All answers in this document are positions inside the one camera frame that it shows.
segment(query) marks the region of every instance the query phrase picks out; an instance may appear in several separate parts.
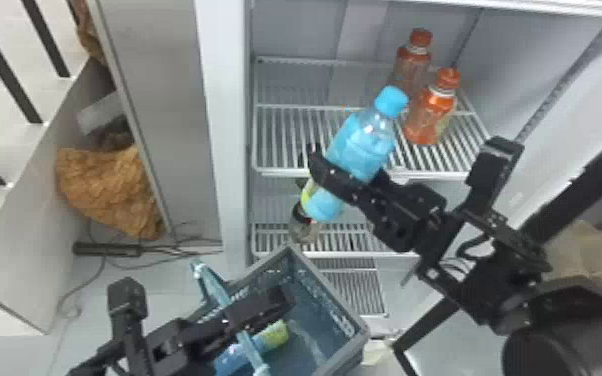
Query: black mount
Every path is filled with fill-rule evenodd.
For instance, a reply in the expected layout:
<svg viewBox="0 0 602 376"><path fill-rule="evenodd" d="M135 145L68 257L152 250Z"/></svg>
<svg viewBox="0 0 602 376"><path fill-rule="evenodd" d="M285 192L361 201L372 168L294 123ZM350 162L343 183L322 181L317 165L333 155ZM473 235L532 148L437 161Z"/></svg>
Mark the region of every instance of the black mount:
<svg viewBox="0 0 602 376"><path fill-rule="evenodd" d="M209 376L212 361L246 330L256 334L285 315L294 305L292 295L276 286L237 300L201 323L174 319L143 335L147 317L145 289L126 277L107 288L112 339L69 376L105 376L111 368L120 376ZM126 358L128 371L119 361Z"/></svg>
<svg viewBox="0 0 602 376"><path fill-rule="evenodd" d="M326 160L310 155L313 180L344 202L359 208L373 224L373 234L396 252L420 256L405 281L416 275L443 294L444 299L394 343L395 355L410 375L415 375L403 352L459 309L479 325L508 334L531 325L533 315L522 307L508 306L518 297L534 299L548 291L537 290L541 273L551 271L542 248L506 223L492 209L523 151L522 145L493 137L481 148L465 183L471 188L464 202L446 211L446 200L419 183L399 185L383 170L365 184ZM470 224L481 235L464 242L452 258L472 267L460 279L447 270L446 254L457 234ZM469 250L492 239L492 253L475 256Z"/></svg>

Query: orange bottle cap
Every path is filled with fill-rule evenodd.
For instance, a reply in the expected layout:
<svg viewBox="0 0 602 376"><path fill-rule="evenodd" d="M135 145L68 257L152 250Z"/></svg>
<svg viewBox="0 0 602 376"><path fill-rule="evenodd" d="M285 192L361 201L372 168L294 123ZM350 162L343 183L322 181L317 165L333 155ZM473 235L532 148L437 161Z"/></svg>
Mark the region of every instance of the orange bottle cap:
<svg viewBox="0 0 602 376"><path fill-rule="evenodd" d="M460 72L455 68L440 68L436 71L435 85L441 89L457 89L460 86Z"/></svg>
<svg viewBox="0 0 602 376"><path fill-rule="evenodd" d="M432 43L432 33L427 29L413 29L408 36L408 42L414 46L427 47Z"/></svg>

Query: brown bag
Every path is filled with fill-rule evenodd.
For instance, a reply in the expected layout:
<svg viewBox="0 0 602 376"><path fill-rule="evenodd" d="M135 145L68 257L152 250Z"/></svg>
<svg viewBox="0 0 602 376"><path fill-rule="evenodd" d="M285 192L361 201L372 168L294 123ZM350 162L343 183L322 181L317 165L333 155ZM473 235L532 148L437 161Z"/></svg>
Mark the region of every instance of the brown bag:
<svg viewBox="0 0 602 376"><path fill-rule="evenodd" d="M70 205L131 237L156 239L163 232L135 145L116 152L60 149L58 188Z"/></svg>

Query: plastic bottle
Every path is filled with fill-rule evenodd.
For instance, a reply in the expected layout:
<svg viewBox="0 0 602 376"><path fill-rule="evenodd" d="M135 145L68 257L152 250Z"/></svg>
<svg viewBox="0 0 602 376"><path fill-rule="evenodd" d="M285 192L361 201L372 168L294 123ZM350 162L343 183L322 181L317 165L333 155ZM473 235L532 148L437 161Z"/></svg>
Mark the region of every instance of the plastic bottle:
<svg viewBox="0 0 602 376"><path fill-rule="evenodd" d="M434 144L450 121L455 108L455 89L460 73L454 68L441 68L432 85L420 90L409 104L410 112L403 131L406 139L419 145Z"/></svg>
<svg viewBox="0 0 602 376"><path fill-rule="evenodd" d="M425 75L432 55L427 47L432 43L432 33L426 29L413 29L408 44L397 49L390 85L401 89L409 98L425 84Z"/></svg>
<svg viewBox="0 0 602 376"><path fill-rule="evenodd" d="M394 149L394 119L406 106L408 97L394 86L386 86L362 112L350 115L329 145L325 158L369 182L385 164ZM341 213L343 202L308 179L301 191L300 204L294 207L290 234L297 242L313 242L321 222Z"/></svg>
<svg viewBox="0 0 602 376"><path fill-rule="evenodd" d="M282 320L276 321L252 337L254 347L260 354L274 350L288 340L287 325ZM248 361L243 346L240 343L233 343L212 364L215 368L215 376L228 376L247 365Z"/></svg>

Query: orange bottle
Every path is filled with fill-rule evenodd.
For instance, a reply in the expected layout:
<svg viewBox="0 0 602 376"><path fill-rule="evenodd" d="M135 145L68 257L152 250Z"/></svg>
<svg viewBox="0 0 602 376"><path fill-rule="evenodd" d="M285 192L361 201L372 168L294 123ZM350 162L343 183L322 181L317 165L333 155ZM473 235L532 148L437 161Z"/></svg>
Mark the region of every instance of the orange bottle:
<svg viewBox="0 0 602 376"><path fill-rule="evenodd" d="M436 72L434 84L420 90L415 102L411 99L403 127L410 143L431 145L437 141L442 131L438 126L455 107L455 89L459 86L460 73L454 68L441 68Z"/></svg>
<svg viewBox="0 0 602 376"><path fill-rule="evenodd" d="M401 89L409 98L424 85L425 74L432 55L427 47L432 43L432 33L426 29L413 29L408 44L397 49L390 85Z"/></svg>

